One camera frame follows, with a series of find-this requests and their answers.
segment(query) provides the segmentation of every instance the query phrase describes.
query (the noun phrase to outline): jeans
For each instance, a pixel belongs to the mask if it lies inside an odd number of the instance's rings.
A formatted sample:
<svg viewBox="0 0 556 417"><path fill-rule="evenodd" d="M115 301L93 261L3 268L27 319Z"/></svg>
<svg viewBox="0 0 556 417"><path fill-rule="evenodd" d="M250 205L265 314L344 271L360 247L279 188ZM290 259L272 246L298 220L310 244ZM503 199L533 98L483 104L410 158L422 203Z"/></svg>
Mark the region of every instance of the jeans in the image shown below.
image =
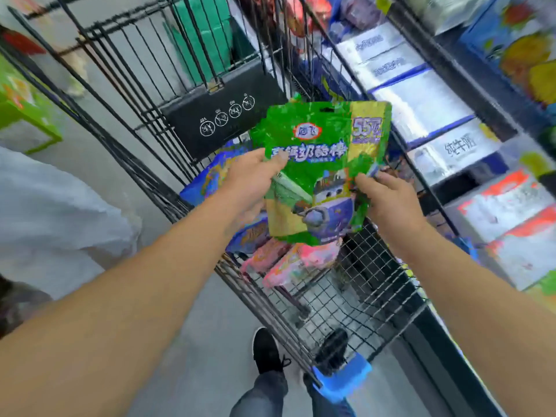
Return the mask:
<svg viewBox="0 0 556 417"><path fill-rule="evenodd" d="M311 397L313 417L355 417L345 399L332 404L317 392L312 381L306 380L305 385ZM230 417L281 417L287 393L288 382L283 372L263 373L257 377L253 388L233 406Z"/></svg>

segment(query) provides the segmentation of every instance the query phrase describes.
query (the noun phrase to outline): black shoe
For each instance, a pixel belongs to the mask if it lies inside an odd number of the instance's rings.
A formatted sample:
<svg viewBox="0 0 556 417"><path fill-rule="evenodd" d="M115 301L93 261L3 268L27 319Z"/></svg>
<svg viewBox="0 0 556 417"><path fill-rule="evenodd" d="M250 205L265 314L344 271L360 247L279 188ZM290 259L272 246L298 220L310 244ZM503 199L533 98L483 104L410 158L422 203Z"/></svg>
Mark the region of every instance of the black shoe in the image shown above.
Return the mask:
<svg viewBox="0 0 556 417"><path fill-rule="evenodd" d="M275 370L283 372L284 367L291 364L291 360L285 356L280 359L280 353L274 340L274 336L267 328L259 328L253 337L253 359L257 364L259 374Z"/></svg>
<svg viewBox="0 0 556 417"><path fill-rule="evenodd" d="M348 333L338 328L328 334L315 356L316 367L324 376L330 376L345 363Z"/></svg>

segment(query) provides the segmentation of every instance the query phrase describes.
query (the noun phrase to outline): pink package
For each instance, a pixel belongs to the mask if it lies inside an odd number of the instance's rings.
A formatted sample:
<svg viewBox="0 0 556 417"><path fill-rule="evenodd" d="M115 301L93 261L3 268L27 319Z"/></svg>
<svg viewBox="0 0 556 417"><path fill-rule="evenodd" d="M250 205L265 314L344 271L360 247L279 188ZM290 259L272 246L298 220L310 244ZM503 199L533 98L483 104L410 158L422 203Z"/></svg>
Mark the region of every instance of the pink package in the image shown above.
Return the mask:
<svg viewBox="0 0 556 417"><path fill-rule="evenodd" d="M276 261L289 250L290 245L285 241L271 238L259 247L253 256L241 265L241 272L267 272Z"/></svg>
<svg viewBox="0 0 556 417"><path fill-rule="evenodd" d="M332 265L336 260L341 245L341 238L322 246L308 246L303 244L299 248L299 256L306 267L324 269Z"/></svg>
<svg viewBox="0 0 556 417"><path fill-rule="evenodd" d="M287 284L293 277L298 277L304 272L303 262L299 256L302 243L296 243L286 255L275 264L265 275L262 284L267 287L276 287Z"/></svg>

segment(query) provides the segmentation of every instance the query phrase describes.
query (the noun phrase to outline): forearm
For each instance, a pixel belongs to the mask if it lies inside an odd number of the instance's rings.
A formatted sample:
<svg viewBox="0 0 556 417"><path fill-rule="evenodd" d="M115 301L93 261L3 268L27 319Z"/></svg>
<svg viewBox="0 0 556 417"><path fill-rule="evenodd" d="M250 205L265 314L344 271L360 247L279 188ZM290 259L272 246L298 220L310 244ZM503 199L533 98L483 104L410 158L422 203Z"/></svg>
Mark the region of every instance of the forearm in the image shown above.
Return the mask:
<svg viewBox="0 0 556 417"><path fill-rule="evenodd" d="M556 316L432 227L409 235L398 254L508 415L553 415Z"/></svg>
<svg viewBox="0 0 556 417"><path fill-rule="evenodd" d="M2 415L123 414L183 324L237 216L217 193L153 245L2 340Z"/></svg>

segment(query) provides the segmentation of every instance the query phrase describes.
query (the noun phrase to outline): circular warning icon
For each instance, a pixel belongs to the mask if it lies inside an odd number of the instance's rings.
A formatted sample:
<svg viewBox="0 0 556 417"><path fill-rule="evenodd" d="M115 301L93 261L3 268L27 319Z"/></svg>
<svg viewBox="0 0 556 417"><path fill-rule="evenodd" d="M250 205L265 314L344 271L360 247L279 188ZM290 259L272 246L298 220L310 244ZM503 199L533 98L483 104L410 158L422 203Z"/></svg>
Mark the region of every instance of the circular warning icon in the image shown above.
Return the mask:
<svg viewBox="0 0 556 417"><path fill-rule="evenodd" d="M214 130L216 130L216 126L212 121L209 120L203 121L201 123L201 126L199 127L201 135L205 137L210 136L212 133L214 133Z"/></svg>
<svg viewBox="0 0 556 417"><path fill-rule="evenodd" d="M217 126L222 127L228 122L228 114L226 113L218 113L214 118L214 122Z"/></svg>
<svg viewBox="0 0 556 417"><path fill-rule="evenodd" d="M228 112L230 113L231 118L238 118L241 115L241 105L232 104Z"/></svg>
<svg viewBox="0 0 556 417"><path fill-rule="evenodd" d="M241 104L243 105L244 110L249 111L255 106L255 99L251 95L248 95L243 99Z"/></svg>

